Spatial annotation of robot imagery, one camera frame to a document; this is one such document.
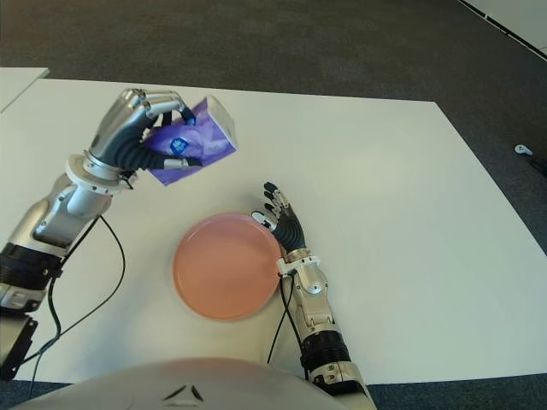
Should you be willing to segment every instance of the small white object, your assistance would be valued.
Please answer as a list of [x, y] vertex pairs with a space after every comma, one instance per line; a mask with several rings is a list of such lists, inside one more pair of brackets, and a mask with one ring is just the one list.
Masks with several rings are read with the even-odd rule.
[[286, 263], [283, 258], [279, 258], [276, 262], [277, 270], [282, 277], [287, 276], [289, 272], [298, 270], [299, 267], [306, 267], [307, 265], [319, 266], [320, 264], [321, 259], [317, 256], [307, 256], [291, 263]]
[[529, 156], [533, 155], [533, 152], [529, 150], [528, 147], [526, 147], [526, 145], [522, 145], [521, 143], [515, 146], [515, 152], [517, 154], [524, 154]]

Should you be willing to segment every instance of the white table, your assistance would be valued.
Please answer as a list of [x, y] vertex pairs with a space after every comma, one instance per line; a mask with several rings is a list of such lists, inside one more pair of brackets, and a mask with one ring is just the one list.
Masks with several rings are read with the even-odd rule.
[[[0, 117], [4, 237], [129, 86], [41, 79]], [[168, 188], [141, 173], [136, 190], [115, 198], [107, 217], [126, 249], [126, 282], [47, 353], [38, 380], [78, 382], [181, 356], [265, 360], [277, 297], [251, 318], [218, 323], [190, 311], [171, 278], [185, 231], [211, 214], [260, 208], [265, 180], [291, 199], [323, 260], [369, 384], [547, 372], [547, 258], [434, 102], [168, 88], [192, 105], [217, 96], [240, 151]], [[99, 224], [56, 288], [62, 323], [107, 295], [120, 266]], [[46, 306], [36, 317], [32, 350], [54, 333]], [[273, 361], [302, 374], [288, 324]]]
[[0, 113], [9, 107], [37, 79], [50, 70], [39, 67], [0, 67]]

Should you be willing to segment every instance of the white wall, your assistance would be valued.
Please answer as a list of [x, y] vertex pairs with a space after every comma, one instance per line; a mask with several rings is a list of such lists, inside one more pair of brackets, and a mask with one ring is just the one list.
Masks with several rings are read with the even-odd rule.
[[547, 0], [467, 1], [533, 46], [547, 47]]

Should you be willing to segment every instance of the robotic arm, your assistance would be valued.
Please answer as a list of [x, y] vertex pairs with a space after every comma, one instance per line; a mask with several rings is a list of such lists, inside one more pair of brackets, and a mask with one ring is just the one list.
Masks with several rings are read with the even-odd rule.
[[[15, 228], [0, 254], [1, 379], [13, 378], [24, 360], [38, 325], [29, 313], [38, 309], [48, 283], [61, 274], [63, 262], [77, 237], [92, 220], [107, 211], [114, 194], [132, 188], [131, 178], [135, 171], [202, 165], [195, 158], [161, 155], [143, 145], [146, 129], [156, 123], [159, 115], [162, 115], [162, 125], [169, 124], [173, 111], [179, 112], [186, 123], [192, 124], [196, 120], [174, 91], [123, 91], [104, 116], [89, 150], [83, 155], [69, 157], [66, 172], [55, 182], [51, 193], [32, 205]], [[164, 384], [177, 383], [179, 386], [181, 379], [192, 378], [202, 380], [200, 386], [205, 386], [212, 397], [215, 392], [226, 389], [227, 380], [235, 380], [237, 384], [233, 385], [229, 400], [233, 400], [236, 407], [220, 404], [216, 408], [242, 408], [242, 401], [255, 396], [263, 401], [263, 408], [279, 408], [282, 403], [296, 406], [301, 402], [299, 407], [303, 408], [346, 406], [344, 408], [375, 410], [367, 386], [351, 362], [326, 298], [328, 283], [319, 268], [320, 261], [306, 247], [298, 218], [281, 191], [271, 183], [265, 184], [265, 189], [265, 196], [272, 202], [266, 208], [276, 216], [276, 221], [260, 212], [254, 212], [253, 217], [275, 235], [285, 250], [284, 258], [278, 261], [278, 269], [283, 278], [294, 280], [297, 331], [302, 340], [301, 364], [310, 373], [312, 383], [337, 401], [325, 401], [328, 397], [313, 386], [267, 367], [236, 360], [205, 359], [169, 365], [168, 372], [162, 365], [153, 365], [128, 371], [132, 372], [131, 377], [112, 375], [107, 376], [103, 384], [90, 381], [71, 386], [56, 397], [56, 405], [64, 402], [64, 396], [67, 403], [73, 404], [77, 397], [97, 400], [106, 390], [109, 394], [105, 400], [110, 400], [113, 384], [119, 387], [116, 391], [125, 389], [134, 397], [147, 395], [143, 402], [151, 405], [148, 395], [159, 395], [164, 391]], [[168, 379], [164, 379], [166, 372], [170, 375]], [[187, 396], [183, 400], [179, 395], [194, 390], [197, 391], [193, 385], [188, 389], [185, 385], [177, 387], [157, 402], [157, 406], [188, 406], [194, 402], [188, 401]], [[195, 392], [190, 400], [203, 404], [203, 398]], [[225, 402], [226, 397], [219, 398], [219, 403]], [[305, 402], [315, 404], [306, 407]]]
[[298, 217], [283, 193], [271, 182], [264, 185], [264, 190], [264, 196], [271, 201], [265, 208], [277, 222], [258, 211], [252, 216], [267, 227], [284, 248], [284, 258], [278, 260], [282, 278], [294, 277], [303, 368], [309, 372], [313, 384], [348, 408], [375, 409], [326, 298], [328, 282], [319, 268], [321, 261], [306, 247]]
[[47, 284], [85, 226], [107, 211], [114, 194], [131, 187], [139, 169], [200, 167], [195, 158], [161, 155], [143, 145], [143, 133], [161, 114], [196, 118], [174, 91], [124, 90], [97, 129], [89, 151], [71, 155], [51, 193], [28, 209], [0, 254], [0, 378], [10, 380], [26, 355]]

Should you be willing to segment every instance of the blue logo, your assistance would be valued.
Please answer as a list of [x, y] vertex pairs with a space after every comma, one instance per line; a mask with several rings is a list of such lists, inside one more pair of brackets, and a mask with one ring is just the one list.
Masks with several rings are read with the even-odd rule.
[[189, 144], [184, 139], [175, 138], [171, 142], [171, 145], [169, 145], [169, 148], [171, 148], [171, 150], [173, 151], [173, 154], [179, 155], [179, 154], [182, 154], [182, 151], [184, 151], [188, 145]]

